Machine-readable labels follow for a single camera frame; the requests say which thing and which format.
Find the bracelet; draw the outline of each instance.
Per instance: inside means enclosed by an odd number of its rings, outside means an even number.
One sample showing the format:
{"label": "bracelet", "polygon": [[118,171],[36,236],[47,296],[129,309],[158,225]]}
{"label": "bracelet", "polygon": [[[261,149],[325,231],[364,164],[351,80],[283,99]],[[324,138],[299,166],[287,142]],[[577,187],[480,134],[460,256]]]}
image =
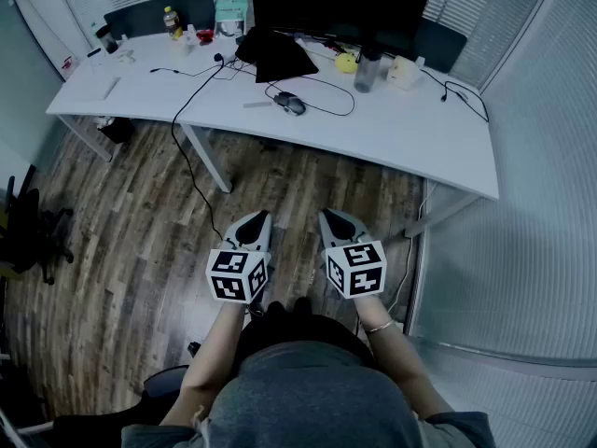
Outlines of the bracelet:
{"label": "bracelet", "polygon": [[394,320],[390,320],[388,323],[380,325],[379,327],[376,327],[375,329],[365,330],[365,333],[367,335],[370,335],[371,333],[379,332],[380,330],[387,329],[391,325],[394,325],[394,323],[395,323]]}

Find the black trash bin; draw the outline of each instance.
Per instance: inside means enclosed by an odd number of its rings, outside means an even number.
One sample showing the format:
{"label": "black trash bin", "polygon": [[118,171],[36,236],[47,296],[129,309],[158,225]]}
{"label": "black trash bin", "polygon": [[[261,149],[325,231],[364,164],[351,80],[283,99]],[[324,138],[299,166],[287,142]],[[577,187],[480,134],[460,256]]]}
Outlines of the black trash bin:
{"label": "black trash bin", "polygon": [[98,129],[112,141],[120,144],[129,140],[134,126],[128,118],[114,118],[112,123]]}

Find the white desk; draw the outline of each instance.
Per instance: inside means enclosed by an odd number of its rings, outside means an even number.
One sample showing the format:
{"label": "white desk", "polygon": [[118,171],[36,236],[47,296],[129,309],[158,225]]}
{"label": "white desk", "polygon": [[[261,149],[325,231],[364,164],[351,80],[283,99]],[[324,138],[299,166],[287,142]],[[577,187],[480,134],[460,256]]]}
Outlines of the white desk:
{"label": "white desk", "polygon": [[[102,53],[87,59],[64,83],[48,113],[58,115],[97,154],[110,161],[111,155],[71,115],[172,121],[188,97],[215,69],[200,77],[167,71],[149,73],[149,70],[166,67],[195,74],[214,65],[216,53],[232,55],[237,48],[233,40],[220,39],[206,47],[196,46],[186,54],[179,43],[172,42],[167,35],[144,36],[129,40],[122,47],[134,50],[133,64],[119,63],[116,54]],[[210,81],[179,115],[177,122],[222,190],[229,192],[231,184],[201,127],[317,147],[421,175],[466,192],[463,198],[433,211],[409,228],[408,236],[454,214],[479,196],[498,198],[489,125],[456,95],[450,93],[442,103],[443,88],[428,76],[411,91],[388,85],[384,73],[389,59],[382,60],[373,90],[362,94],[353,87],[354,75],[341,74],[325,58],[312,56],[312,59],[320,70],[312,77],[338,85],[354,96],[355,108],[350,116],[338,117],[307,108],[305,114],[293,117],[277,105],[244,108],[245,103],[270,101],[264,94],[267,85],[256,84],[252,76],[244,73],[232,81]],[[255,72],[256,68],[250,66],[246,70]],[[217,77],[232,77],[234,73],[226,68]],[[98,100],[89,88],[101,86],[112,76],[119,77],[119,82],[105,99]],[[316,81],[295,78],[277,86],[307,103],[337,113],[347,112],[352,106],[346,93]],[[471,98],[470,104],[482,113],[474,99]]]}

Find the computer mouse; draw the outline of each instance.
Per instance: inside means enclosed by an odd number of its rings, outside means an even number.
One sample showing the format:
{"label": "computer mouse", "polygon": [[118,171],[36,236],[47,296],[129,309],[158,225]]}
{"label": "computer mouse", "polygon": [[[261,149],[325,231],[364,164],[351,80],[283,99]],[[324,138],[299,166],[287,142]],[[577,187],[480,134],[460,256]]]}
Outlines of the computer mouse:
{"label": "computer mouse", "polygon": [[307,110],[307,106],[300,101],[300,98],[288,91],[280,91],[273,97],[273,101],[280,105],[286,113],[295,116],[300,116]]}

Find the black monitor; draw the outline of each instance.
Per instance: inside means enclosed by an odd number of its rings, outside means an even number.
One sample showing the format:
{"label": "black monitor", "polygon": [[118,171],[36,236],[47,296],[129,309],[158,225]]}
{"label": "black monitor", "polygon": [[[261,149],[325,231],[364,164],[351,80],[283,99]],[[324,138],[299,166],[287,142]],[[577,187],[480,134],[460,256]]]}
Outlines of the black monitor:
{"label": "black monitor", "polygon": [[255,23],[398,52],[410,49],[427,0],[253,0]]}

